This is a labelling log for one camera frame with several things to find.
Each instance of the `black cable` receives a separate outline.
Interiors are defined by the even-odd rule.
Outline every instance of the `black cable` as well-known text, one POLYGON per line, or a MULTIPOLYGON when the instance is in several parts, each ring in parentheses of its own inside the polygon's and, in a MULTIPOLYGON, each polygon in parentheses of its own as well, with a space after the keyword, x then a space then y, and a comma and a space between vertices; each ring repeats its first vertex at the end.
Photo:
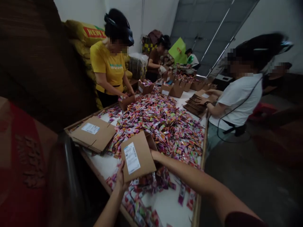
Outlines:
MULTIPOLYGON (((235 107, 233 110, 231 110, 229 113, 225 114, 223 117, 227 116, 228 114, 230 114, 231 112, 233 112, 235 109, 237 109, 238 107, 242 106, 248 99, 249 97, 252 95, 253 91, 255 90, 256 86, 258 85, 258 83, 263 79, 263 76, 258 80, 258 82, 256 83, 256 85, 253 87, 252 91, 249 93, 249 95, 247 96, 247 98, 240 104, 238 105, 237 107, 235 107)), ((217 126, 217 136, 219 137, 219 139, 221 139, 222 141, 224 142, 227 142, 227 143, 246 143, 248 142, 251 138, 252 138, 252 135, 249 133, 249 139, 248 140, 245 140, 245 141, 242 141, 242 142, 231 142, 231 141, 226 141, 224 139, 222 139, 220 136, 219 136, 219 125, 220 125, 220 121, 221 119, 223 118, 221 117, 219 119, 219 122, 218 122, 218 126, 217 126)))

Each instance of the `flattened cardboard box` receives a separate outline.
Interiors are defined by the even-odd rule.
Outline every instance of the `flattened cardboard box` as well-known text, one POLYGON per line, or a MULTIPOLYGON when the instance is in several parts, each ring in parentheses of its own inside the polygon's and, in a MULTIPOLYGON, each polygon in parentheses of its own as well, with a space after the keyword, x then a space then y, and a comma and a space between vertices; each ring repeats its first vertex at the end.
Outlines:
POLYGON ((141 94, 146 95, 153 91, 155 84, 144 86, 141 82, 138 83, 138 89, 141 92, 141 94))
POLYGON ((125 182, 156 171, 150 148, 157 151, 152 135, 144 131, 121 144, 125 182))
POLYGON ((83 142, 84 144, 81 145, 84 147, 92 148, 95 152, 101 153, 115 133, 116 130, 113 125, 93 116, 70 135, 83 142))
POLYGON ((122 101, 119 101, 119 106, 121 110, 127 111, 127 106, 135 101, 136 101, 135 96, 130 96, 126 99, 123 99, 122 101))

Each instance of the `box flap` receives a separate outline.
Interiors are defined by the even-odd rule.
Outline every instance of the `box flap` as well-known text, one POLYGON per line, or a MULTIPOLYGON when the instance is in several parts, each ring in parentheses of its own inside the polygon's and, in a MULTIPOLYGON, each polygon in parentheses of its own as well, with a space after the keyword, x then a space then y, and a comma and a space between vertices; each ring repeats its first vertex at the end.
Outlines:
POLYGON ((115 127, 98 117, 87 119, 79 128, 70 135, 88 146, 93 146, 102 151, 115 135, 115 127))
POLYGON ((143 131, 123 142, 121 150, 122 159, 125 160, 123 169, 125 182, 156 171, 156 166, 143 131))

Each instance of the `dark pants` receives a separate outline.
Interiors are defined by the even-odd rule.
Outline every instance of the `dark pants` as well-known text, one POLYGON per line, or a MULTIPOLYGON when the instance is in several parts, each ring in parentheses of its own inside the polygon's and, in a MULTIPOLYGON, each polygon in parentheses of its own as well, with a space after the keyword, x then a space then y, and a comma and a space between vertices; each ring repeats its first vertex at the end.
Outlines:
POLYGON ((108 95, 108 94, 105 94, 103 92, 100 92, 97 90, 97 93, 98 93, 98 96, 99 96, 99 99, 102 103, 102 106, 103 108, 105 107, 108 107, 116 102, 118 102, 118 96, 117 95, 108 95))
POLYGON ((152 83, 154 83, 158 79, 158 74, 147 71, 145 78, 149 79, 152 83))

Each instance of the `white cloth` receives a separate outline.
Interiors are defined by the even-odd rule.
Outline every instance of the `white cloth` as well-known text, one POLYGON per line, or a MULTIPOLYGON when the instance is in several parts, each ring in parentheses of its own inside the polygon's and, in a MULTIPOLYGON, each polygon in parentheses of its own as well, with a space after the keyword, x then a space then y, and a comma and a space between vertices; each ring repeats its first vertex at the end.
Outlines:
POLYGON ((251 93, 254 86, 254 91, 252 92, 251 96, 243 103, 240 107, 235 109, 230 114, 226 115, 220 120, 220 117, 213 117, 209 118, 209 122, 213 125, 223 129, 228 130, 231 127, 226 124, 223 120, 230 122, 236 126, 242 126, 245 124, 249 115, 253 113, 253 110, 258 105, 261 97, 262 97, 262 74, 247 74, 246 76, 230 83, 227 88, 224 90, 223 94, 219 97, 218 103, 222 103, 227 105, 228 107, 224 110, 225 114, 231 112, 234 108, 239 106, 243 101, 248 97, 251 93))
POLYGON ((197 57, 194 54, 191 54, 190 56, 193 57, 193 62, 190 63, 192 66, 196 66, 197 64, 199 64, 199 61, 198 61, 197 57))

